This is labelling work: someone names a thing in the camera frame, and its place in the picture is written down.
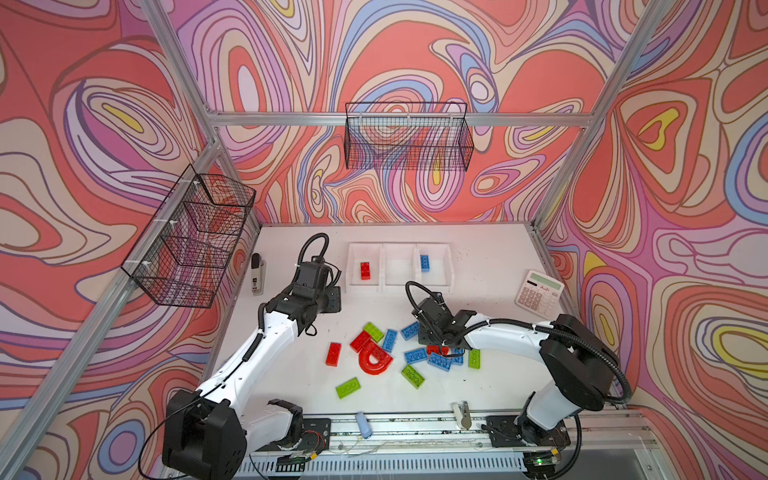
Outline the blue lego brick top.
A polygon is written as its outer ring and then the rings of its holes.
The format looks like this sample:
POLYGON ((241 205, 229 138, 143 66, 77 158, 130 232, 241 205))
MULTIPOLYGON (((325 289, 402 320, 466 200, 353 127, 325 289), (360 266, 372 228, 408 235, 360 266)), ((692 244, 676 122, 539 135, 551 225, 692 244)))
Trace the blue lego brick top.
POLYGON ((428 255, 426 254, 420 255, 420 268, 421 268, 421 271, 424 273, 430 271, 430 260, 428 255))

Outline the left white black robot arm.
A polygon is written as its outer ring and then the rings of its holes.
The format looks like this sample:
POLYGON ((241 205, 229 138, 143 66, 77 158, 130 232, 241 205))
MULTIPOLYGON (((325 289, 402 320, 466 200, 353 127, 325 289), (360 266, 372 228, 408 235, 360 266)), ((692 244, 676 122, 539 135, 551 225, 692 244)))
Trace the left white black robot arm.
POLYGON ((195 390, 182 389, 167 404, 161 461, 194 479, 231 479, 246 456, 268 445, 301 444, 303 410, 272 399, 247 416, 260 379, 301 336, 314 336, 321 314, 341 310, 341 271, 325 254, 300 250, 289 284, 259 305, 247 340, 195 390))

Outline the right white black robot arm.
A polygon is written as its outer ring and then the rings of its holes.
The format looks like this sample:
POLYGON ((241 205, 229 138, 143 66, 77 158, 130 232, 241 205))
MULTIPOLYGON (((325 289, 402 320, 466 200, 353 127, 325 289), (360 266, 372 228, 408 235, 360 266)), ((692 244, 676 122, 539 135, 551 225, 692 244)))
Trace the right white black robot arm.
POLYGON ((414 280, 405 283, 405 294, 421 344, 465 352, 496 350, 546 367, 546 384, 528 396, 513 425, 490 429, 498 439, 507 437, 530 447, 562 447, 565 419, 584 410, 599 412, 607 404, 625 405, 632 397, 618 357, 571 315, 529 323, 474 310, 452 313, 440 292, 414 280))

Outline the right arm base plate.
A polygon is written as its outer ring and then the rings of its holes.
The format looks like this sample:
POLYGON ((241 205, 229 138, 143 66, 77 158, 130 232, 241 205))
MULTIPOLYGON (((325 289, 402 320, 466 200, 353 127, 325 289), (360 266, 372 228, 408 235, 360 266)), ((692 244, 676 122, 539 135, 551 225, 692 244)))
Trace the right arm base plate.
POLYGON ((554 429, 544 430, 532 421, 518 421, 517 415, 492 415, 481 429, 489 435, 494 448, 541 447, 563 449, 571 445, 568 430, 561 421, 554 429))

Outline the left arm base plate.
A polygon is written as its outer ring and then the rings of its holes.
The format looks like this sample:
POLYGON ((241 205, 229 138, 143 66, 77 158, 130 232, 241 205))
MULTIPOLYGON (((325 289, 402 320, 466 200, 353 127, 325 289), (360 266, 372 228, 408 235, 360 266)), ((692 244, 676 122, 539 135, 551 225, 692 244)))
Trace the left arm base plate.
POLYGON ((319 454, 328 449, 332 420, 324 417, 304 418, 300 427, 292 428, 286 439, 273 441, 255 452, 303 452, 319 454))

